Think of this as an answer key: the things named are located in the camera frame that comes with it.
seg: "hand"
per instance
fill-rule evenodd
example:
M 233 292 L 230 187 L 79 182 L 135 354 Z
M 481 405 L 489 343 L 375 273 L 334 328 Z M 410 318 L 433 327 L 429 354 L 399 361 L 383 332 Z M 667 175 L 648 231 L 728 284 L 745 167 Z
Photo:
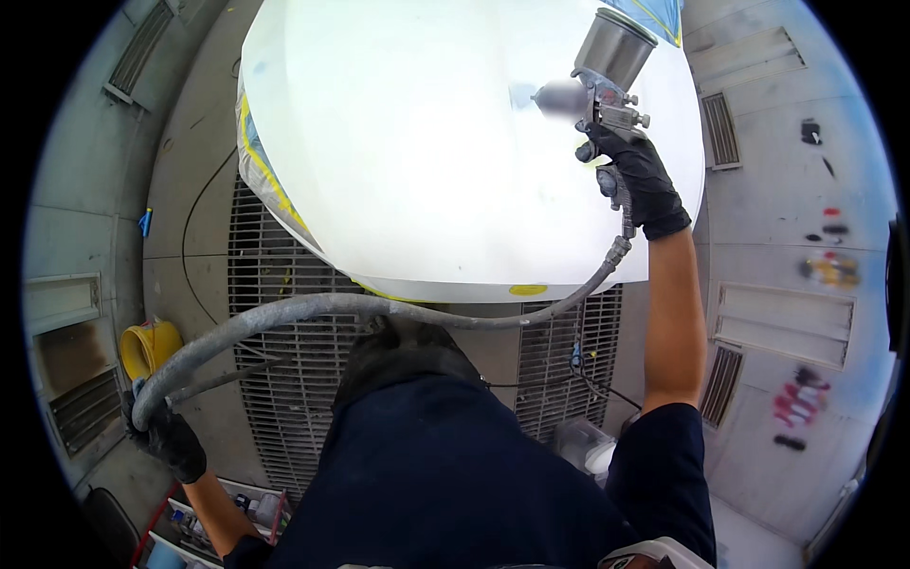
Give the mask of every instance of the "hand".
M 595 156 L 609 156 L 622 174 L 632 198 L 632 224 L 642 227 L 644 237 L 652 241 L 689 227 L 692 220 L 650 140 L 626 142 L 597 123 L 588 123 L 584 132 L 597 148 Z
M 191 484 L 198 480 L 206 472 L 206 452 L 187 421 L 171 412 L 162 401 L 148 419 L 148 431 L 141 432 L 133 425 L 135 402 L 132 392 L 122 393 L 120 413 L 126 426 L 126 437 L 140 451 L 166 464 L 180 483 Z

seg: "floor drain grate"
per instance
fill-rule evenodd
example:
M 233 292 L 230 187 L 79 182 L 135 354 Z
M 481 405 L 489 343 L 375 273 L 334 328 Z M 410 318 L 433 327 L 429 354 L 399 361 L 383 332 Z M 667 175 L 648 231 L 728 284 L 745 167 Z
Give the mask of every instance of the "floor drain grate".
M 588 297 L 582 305 L 553 320 L 521 329 L 518 391 L 515 415 L 531 438 L 550 444 L 556 425 L 573 417 L 603 423 L 607 401 L 596 395 L 584 380 L 571 377 L 569 367 L 575 342 L 583 356 L 582 372 L 601 385 L 610 385 L 619 338 L 622 285 Z M 527 302 L 527 314 L 550 302 Z M 521 387 L 546 381 L 549 385 Z
M 293 295 L 364 292 L 285 231 L 238 175 L 227 254 L 231 316 Z M 316 473 L 331 424 L 330 405 L 353 341 L 355 316 L 322 316 L 244 340 L 269 356 L 289 358 L 240 383 L 244 408 L 269 482 L 296 503 Z M 261 363 L 235 347 L 238 369 Z

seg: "concrete floor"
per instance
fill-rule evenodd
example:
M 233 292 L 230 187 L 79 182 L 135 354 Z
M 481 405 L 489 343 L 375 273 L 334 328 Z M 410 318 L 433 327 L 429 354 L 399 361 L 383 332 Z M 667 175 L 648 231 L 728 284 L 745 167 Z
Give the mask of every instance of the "concrete floor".
M 236 156 L 220 171 L 218 168 L 236 145 L 237 80 L 231 70 L 260 4 L 257 0 L 229 4 L 231 11 L 226 8 L 221 13 L 200 47 L 161 138 L 148 194 L 148 206 L 154 214 L 143 250 L 146 313 L 150 319 L 174 322 L 184 342 L 210 330 L 215 324 L 212 319 L 222 322 L 228 318 L 227 243 Z M 702 252 L 707 258 L 706 245 L 700 255 Z M 707 264 L 700 264 L 702 268 L 706 276 Z M 647 290 L 647 283 L 624 285 L 619 356 L 613 374 L 614 387 L 637 401 L 643 395 Z M 520 309 L 519 304 L 450 307 L 452 312 L 474 316 L 506 316 L 517 314 Z M 455 330 L 452 335 L 487 381 L 516 381 L 518 330 Z M 225 351 L 197 371 L 195 378 L 235 369 L 233 354 Z M 514 408 L 515 389 L 500 388 L 495 392 L 503 403 Z M 236 383 L 199 395 L 179 410 L 197 432 L 209 464 L 218 475 L 268 485 Z M 607 430 L 618 433 L 619 425 L 633 411 L 628 403 L 611 402 L 605 418 Z

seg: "black glove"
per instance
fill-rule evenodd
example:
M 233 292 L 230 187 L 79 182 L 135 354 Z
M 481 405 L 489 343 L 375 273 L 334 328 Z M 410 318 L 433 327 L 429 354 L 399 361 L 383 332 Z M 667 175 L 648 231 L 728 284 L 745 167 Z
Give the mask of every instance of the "black glove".
M 588 123 L 584 132 L 597 148 L 595 156 L 606 154 L 622 174 L 632 198 L 632 224 L 644 237 L 651 241 L 689 227 L 692 220 L 650 140 L 626 142 L 597 123 Z
M 191 484 L 206 473 L 206 452 L 187 420 L 171 412 L 162 401 L 148 418 L 148 431 L 133 426 L 133 393 L 120 397 L 120 413 L 126 426 L 126 437 L 140 451 L 159 459 L 174 473 L 180 483 Z

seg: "hose on floor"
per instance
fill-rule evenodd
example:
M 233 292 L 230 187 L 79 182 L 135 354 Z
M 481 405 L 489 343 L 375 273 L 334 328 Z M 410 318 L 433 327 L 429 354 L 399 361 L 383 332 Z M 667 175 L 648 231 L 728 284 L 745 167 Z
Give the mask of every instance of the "hose on floor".
M 133 424 L 140 431 L 147 430 L 148 418 L 152 411 L 169 393 L 186 387 L 196 368 L 237 342 L 282 324 L 308 320 L 326 314 L 356 313 L 363 317 L 397 316 L 462 330 L 502 330 L 530 326 L 550 320 L 584 300 L 616 270 L 617 265 L 630 249 L 632 249 L 632 244 L 629 240 L 621 235 L 617 236 L 601 266 L 575 292 L 545 309 L 520 316 L 472 318 L 397 300 L 341 292 L 305 294 L 257 306 L 218 324 L 201 337 L 191 341 L 152 374 L 136 397 L 136 404 L 133 407 Z

